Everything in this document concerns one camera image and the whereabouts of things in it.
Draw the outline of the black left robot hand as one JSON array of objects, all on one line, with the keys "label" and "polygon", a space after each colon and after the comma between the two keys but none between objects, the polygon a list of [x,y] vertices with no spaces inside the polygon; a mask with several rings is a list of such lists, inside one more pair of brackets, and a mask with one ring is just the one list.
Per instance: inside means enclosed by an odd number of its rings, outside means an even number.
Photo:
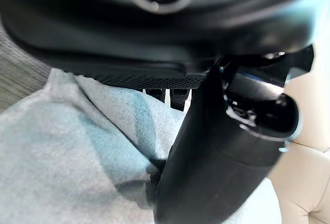
[{"label": "black left robot hand", "polygon": [[284,93],[311,70],[329,0],[1,0],[13,41],[106,85],[191,108],[162,164],[157,223],[234,213],[302,126]]}]

